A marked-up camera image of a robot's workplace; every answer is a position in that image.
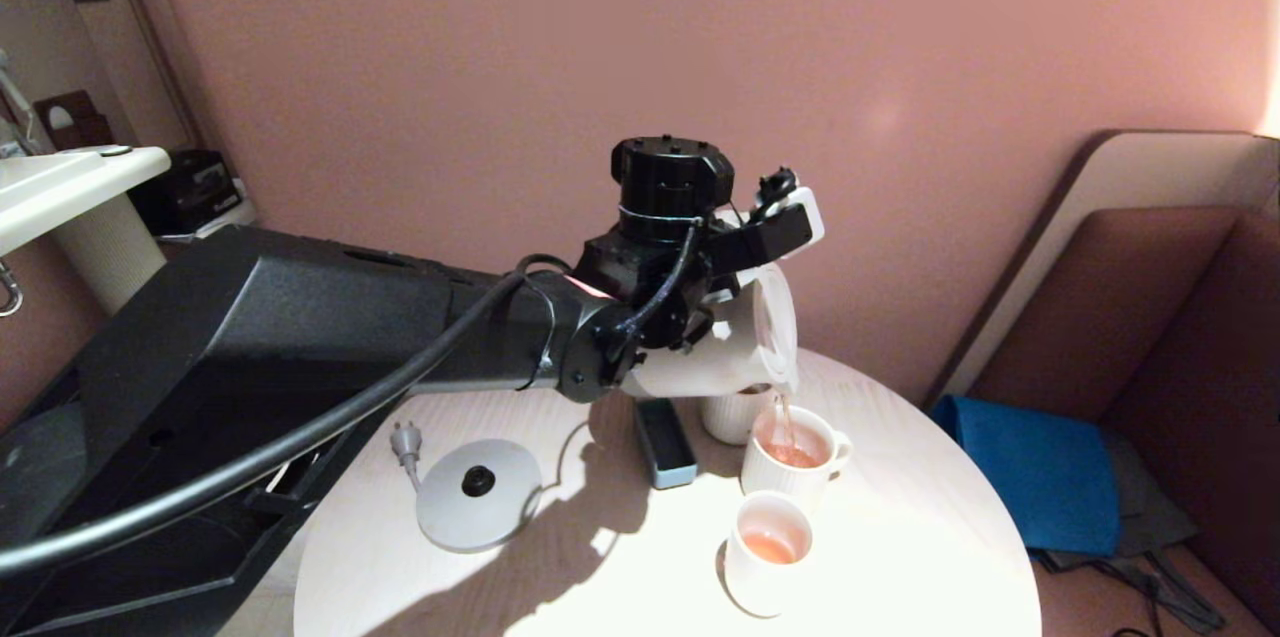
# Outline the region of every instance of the white tabletop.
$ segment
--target white tabletop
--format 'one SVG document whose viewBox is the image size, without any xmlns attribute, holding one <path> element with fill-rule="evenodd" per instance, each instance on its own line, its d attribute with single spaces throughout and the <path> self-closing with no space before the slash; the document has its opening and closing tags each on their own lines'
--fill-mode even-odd
<svg viewBox="0 0 1280 637">
<path fill-rule="evenodd" d="M 654 491 L 627 397 L 580 405 L 556 391 L 485 391 L 407 400 L 325 496 L 302 558 L 297 636 L 1041 633 L 1018 531 L 959 446 L 824 356 L 804 350 L 800 379 L 796 403 L 855 452 L 814 518 L 813 591 L 787 613 L 750 617 L 723 591 L 742 449 L 707 436 L 695 400 L 677 408 L 701 473 Z M 422 473 L 480 437 L 529 446 L 550 486 L 538 517 L 481 554 L 431 545 L 389 448 L 397 420 L 424 429 Z"/>
</svg>

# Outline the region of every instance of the floor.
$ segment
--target floor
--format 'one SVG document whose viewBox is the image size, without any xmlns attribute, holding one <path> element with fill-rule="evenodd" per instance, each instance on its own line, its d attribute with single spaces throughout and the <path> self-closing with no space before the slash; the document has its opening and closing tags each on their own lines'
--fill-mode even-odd
<svg viewBox="0 0 1280 637">
<path fill-rule="evenodd" d="M 218 637 L 293 637 L 293 594 L 255 590 Z"/>
</svg>

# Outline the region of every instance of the sofa backrest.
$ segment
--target sofa backrest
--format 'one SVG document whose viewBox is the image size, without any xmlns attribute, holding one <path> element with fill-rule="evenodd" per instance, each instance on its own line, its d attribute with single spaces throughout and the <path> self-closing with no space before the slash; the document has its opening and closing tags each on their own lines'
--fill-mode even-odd
<svg viewBox="0 0 1280 637">
<path fill-rule="evenodd" d="M 973 397 L 1129 437 L 1190 546 L 1280 632 L 1280 228 L 1239 208 L 1085 219 Z"/>
</svg>

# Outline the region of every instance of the robotic arm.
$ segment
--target robotic arm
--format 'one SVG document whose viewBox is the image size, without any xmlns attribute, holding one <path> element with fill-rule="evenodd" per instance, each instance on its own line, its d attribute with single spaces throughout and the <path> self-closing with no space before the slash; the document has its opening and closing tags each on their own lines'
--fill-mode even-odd
<svg viewBox="0 0 1280 637">
<path fill-rule="evenodd" d="M 576 267 L 229 226 L 161 269 L 0 436 L 0 634 L 216 632 L 406 390 L 595 400 L 699 359 L 716 306 L 823 233 L 786 168 L 717 212 L 708 142 L 626 139 L 612 173 L 618 221 Z"/>
</svg>

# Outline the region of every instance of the brown sofa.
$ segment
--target brown sofa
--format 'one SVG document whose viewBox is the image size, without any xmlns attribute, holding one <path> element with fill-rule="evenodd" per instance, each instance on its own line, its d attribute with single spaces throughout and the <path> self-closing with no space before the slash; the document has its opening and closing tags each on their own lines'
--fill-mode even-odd
<svg viewBox="0 0 1280 637">
<path fill-rule="evenodd" d="M 1280 228 L 1239 208 L 1092 214 L 970 395 L 1129 437 L 1201 535 L 1170 551 L 1228 619 L 1280 632 Z M 1142 596 L 1037 565 L 1046 637 L 1148 631 Z M 1192 634 L 1161 615 L 1165 634 Z"/>
</svg>

